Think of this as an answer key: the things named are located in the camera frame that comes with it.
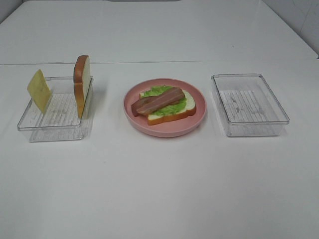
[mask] white wall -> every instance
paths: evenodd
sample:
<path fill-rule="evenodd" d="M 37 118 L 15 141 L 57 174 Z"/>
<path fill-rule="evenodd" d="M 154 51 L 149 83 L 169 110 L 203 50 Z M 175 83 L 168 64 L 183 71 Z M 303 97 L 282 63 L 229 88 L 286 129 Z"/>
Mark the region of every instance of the white wall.
<path fill-rule="evenodd" d="M 0 23 L 21 4 L 22 0 L 0 0 Z"/>
<path fill-rule="evenodd" d="M 319 0 L 263 0 L 319 54 Z"/>

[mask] toast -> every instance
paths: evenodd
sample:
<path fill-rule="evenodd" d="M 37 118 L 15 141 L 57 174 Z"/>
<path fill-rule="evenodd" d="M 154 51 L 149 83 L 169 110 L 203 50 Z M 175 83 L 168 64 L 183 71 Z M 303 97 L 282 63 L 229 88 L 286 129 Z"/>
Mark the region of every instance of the toast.
<path fill-rule="evenodd" d="M 89 56 L 83 55 L 78 57 L 74 66 L 73 82 L 78 117 L 81 118 L 83 114 L 86 96 L 91 82 Z"/>
<path fill-rule="evenodd" d="M 180 100 L 179 104 L 168 105 L 157 112 L 147 116 L 148 125 L 155 125 L 163 122 L 180 120 L 196 113 L 196 103 L 193 96 L 186 90 L 183 90 L 185 98 Z M 144 93 L 140 93 L 140 98 L 144 97 Z"/>

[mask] fake bread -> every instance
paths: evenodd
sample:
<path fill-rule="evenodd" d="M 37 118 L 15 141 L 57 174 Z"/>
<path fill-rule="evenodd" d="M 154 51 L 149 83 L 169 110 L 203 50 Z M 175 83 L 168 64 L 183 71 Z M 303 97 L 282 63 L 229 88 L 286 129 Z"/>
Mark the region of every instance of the fake bread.
<path fill-rule="evenodd" d="M 74 96 L 79 118 L 81 118 L 83 114 L 90 81 L 90 58 L 86 55 L 79 56 L 75 63 L 73 74 Z"/>

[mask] green lettuce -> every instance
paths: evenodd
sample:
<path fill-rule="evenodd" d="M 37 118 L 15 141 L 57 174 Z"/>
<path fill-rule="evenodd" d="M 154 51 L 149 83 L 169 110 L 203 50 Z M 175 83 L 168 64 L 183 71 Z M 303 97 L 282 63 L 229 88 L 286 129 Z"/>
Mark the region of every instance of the green lettuce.
<path fill-rule="evenodd" d="M 172 86 L 152 86 L 149 91 L 144 92 L 144 94 L 142 95 L 142 98 L 146 96 L 158 96 L 170 88 L 172 88 Z M 178 113 L 182 109 L 184 109 L 185 106 L 186 106 L 186 98 L 184 97 L 183 99 L 179 100 L 178 104 L 165 106 L 153 112 L 152 115 L 156 115 L 156 116 L 173 115 Z"/>

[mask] bread crust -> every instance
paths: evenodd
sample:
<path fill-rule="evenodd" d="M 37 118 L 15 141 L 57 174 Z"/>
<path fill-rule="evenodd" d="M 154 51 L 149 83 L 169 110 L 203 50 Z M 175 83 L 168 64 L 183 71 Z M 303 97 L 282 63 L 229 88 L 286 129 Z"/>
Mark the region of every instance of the bread crust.
<path fill-rule="evenodd" d="M 78 117 L 82 117 L 83 109 L 84 109 L 84 92 L 83 92 L 83 70 L 85 61 L 89 56 L 82 55 L 79 56 L 75 66 L 73 73 L 73 82 L 74 82 L 74 96 L 77 105 Z"/>
<path fill-rule="evenodd" d="M 155 124 L 159 124 L 159 123 L 180 120 L 180 119 L 186 118 L 188 116 L 193 116 L 195 113 L 196 113 L 196 106 L 194 108 L 192 108 L 191 110 L 186 110 L 186 111 L 179 113 L 179 114 L 163 116 L 161 118 L 152 119 L 152 120 L 149 120 L 149 118 L 148 118 L 148 125 L 155 125 Z"/>

